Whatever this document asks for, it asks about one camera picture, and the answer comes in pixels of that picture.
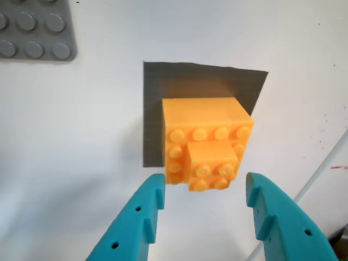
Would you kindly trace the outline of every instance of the white surface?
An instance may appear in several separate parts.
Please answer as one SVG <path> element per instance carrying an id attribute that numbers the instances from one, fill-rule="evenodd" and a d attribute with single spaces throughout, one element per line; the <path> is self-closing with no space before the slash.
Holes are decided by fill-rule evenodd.
<path id="1" fill-rule="evenodd" d="M 136 188 L 162 172 L 141 167 L 143 60 L 270 72 L 237 180 L 204 193 L 168 186 L 149 252 L 246 259 L 257 244 L 246 173 L 294 197 L 348 126 L 347 7 L 71 1 L 73 62 L 0 62 L 0 260 L 84 260 Z"/>

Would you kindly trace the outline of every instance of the orange lego brick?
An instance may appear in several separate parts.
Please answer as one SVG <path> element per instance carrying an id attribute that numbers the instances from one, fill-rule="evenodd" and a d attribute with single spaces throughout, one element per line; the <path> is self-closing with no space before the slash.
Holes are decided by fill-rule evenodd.
<path id="1" fill-rule="evenodd" d="M 188 183 L 196 191 L 227 188 L 238 173 L 254 125 L 249 114 L 234 97 L 163 99 L 162 103 L 166 182 Z M 227 171 L 233 167 L 228 178 L 213 170 L 224 160 L 230 164 Z M 195 164 L 202 165 L 209 178 L 194 174 Z"/>
<path id="2" fill-rule="evenodd" d="M 184 180 L 189 190 L 228 188 L 237 175 L 238 158 L 227 140 L 189 142 L 187 148 Z"/>

